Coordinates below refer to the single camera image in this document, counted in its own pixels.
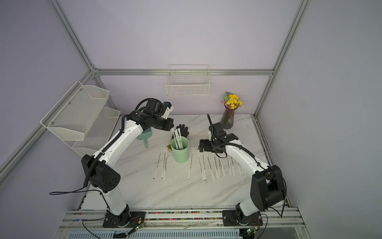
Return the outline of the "straw thirteenth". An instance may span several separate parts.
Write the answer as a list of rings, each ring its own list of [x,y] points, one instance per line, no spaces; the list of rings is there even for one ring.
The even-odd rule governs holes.
[[[167,150],[167,157],[166,157],[166,170],[165,170],[165,180],[163,180],[163,181],[166,181],[166,174],[167,174],[167,158],[168,158],[168,150]]]

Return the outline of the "straw fourteenth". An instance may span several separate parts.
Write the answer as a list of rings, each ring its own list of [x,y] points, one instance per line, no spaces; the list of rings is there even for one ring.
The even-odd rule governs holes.
[[[160,159],[161,159],[162,150],[163,150],[163,147],[161,147],[160,151],[159,151],[159,156],[158,156],[158,159],[157,159],[157,162],[156,162],[156,167],[155,167],[155,172],[154,172],[153,179],[155,179],[156,175],[157,175],[157,171],[158,171],[159,162],[160,162]]]

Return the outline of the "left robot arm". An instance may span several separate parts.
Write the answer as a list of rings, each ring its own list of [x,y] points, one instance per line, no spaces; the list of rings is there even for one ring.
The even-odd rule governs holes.
[[[174,120],[169,117],[173,108],[170,102],[162,103],[154,98],[142,100],[130,114],[122,117],[121,128],[106,145],[93,155],[82,157],[84,183],[73,192],[84,192],[91,184],[101,194],[106,203],[104,227],[127,227],[132,219],[119,188],[121,176],[113,169],[117,161],[145,130],[155,128],[170,131],[174,127]]]

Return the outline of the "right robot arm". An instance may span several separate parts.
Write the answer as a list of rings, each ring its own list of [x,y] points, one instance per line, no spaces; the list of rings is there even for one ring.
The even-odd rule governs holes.
[[[251,178],[249,198],[238,203],[234,219],[225,221],[241,226],[249,225],[260,212],[279,202],[286,201],[287,186],[281,169],[262,162],[250,150],[246,149],[239,138],[233,133],[226,133],[221,123],[213,123],[210,115],[209,138],[201,139],[200,152],[211,152],[217,157],[224,154],[232,157]]]

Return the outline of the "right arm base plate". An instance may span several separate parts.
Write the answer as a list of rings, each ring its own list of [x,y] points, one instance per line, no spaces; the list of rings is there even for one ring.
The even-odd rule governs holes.
[[[263,219],[260,213],[245,216],[237,210],[222,211],[223,225],[228,226],[262,226]]]

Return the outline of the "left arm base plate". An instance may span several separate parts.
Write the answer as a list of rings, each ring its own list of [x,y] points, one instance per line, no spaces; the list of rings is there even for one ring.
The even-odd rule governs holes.
[[[116,216],[107,211],[103,221],[103,228],[135,228],[142,224],[145,219],[146,213],[143,211],[138,212],[123,212],[121,215]]]

